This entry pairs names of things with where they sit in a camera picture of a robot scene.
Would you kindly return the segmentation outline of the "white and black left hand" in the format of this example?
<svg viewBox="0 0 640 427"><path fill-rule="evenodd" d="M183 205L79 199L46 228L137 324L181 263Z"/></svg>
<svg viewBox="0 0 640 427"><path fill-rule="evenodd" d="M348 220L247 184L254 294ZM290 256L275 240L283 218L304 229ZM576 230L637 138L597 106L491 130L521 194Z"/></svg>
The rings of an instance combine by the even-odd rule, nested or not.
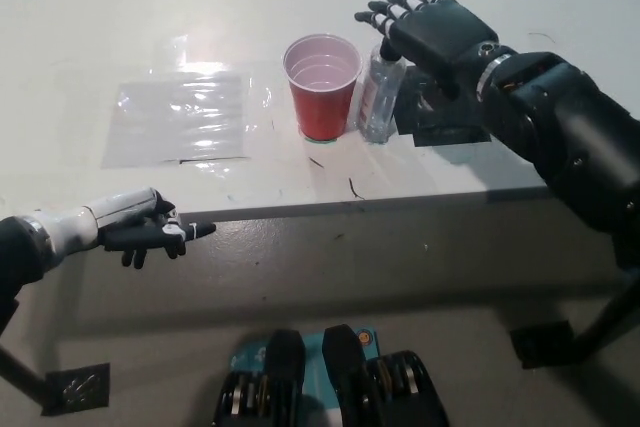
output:
<svg viewBox="0 0 640 427"><path fill-rule="evenodd" d="M45 238L47 270L83 251L103 247L120 252L125 267L140 269L150 250L161 249L171 259L186 254L186 244L213 234L212 222L186 222L173 203L156 189L104 197L63 213L35 211L28 222Z"/></svg>

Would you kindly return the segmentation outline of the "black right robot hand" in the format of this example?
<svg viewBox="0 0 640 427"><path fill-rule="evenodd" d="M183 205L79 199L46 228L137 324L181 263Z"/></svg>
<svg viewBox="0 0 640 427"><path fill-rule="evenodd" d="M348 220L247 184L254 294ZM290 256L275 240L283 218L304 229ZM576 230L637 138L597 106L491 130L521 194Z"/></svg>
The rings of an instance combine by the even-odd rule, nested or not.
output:
<svg viewBox="0 0 640 427"><path fill-rule="evenodd" d="M474 97L487 66L515 51L456 0L371 1L354 14L397 54L430 76L446 98Z"/></svg>

